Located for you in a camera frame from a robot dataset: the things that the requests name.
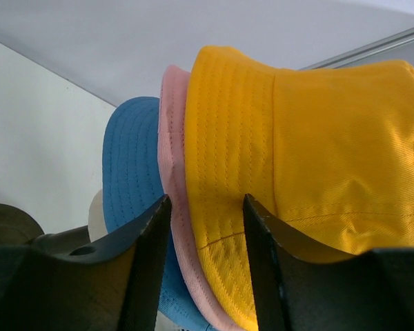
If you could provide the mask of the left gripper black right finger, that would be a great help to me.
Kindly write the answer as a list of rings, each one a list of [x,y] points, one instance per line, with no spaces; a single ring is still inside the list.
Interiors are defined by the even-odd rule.
[[[414,248],[348,254],[251,195],[243,216],[260,330],[414,330]]]

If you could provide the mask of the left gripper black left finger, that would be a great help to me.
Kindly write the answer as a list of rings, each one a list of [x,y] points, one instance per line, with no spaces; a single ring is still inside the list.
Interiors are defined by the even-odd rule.
[[[170,199],[106,236],[59,251],[0,245],[0,330],[153,330]]]

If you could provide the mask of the blue bucket hat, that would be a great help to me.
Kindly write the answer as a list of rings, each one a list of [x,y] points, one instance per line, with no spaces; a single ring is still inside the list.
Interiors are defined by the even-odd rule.
[[[108,232],[145,212],[164,195],[158,166],[159,98],[135,97],[111,115],[103,138],[103,216]],[[185,330],[212,330],[186,287],[173,240],[168,241],[159,311]]]

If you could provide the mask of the cream mannequin head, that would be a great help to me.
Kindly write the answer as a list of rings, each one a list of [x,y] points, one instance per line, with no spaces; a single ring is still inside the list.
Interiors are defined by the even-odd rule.
[[[90,203],[88,225],[57,234],[44,233],[28,213],[0,203],[0,245],[21,245],[34,241],[46,249],[66,251],[96,241],[107,233],[102,191],[98,191]]]

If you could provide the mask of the yellow hat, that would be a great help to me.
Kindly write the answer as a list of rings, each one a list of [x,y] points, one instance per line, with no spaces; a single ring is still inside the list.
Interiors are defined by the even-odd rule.
[[[257,329],[242,203],[333,248],[414,247],[414,67],[267,66],[199,51],[188,84],[185,174],[197,255],[221,307]]]

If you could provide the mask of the pink bucket hat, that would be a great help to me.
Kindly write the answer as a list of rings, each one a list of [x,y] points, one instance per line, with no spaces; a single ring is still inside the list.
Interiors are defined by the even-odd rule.
[[[190,222],[184,167],[184,117],[189,78],[189,72],[170,65],[161,81],[158,162],[164,192],[172,202],[172,239],[182,277],[201,315],[216,330],[241,330],[219,304],[206,280]]]

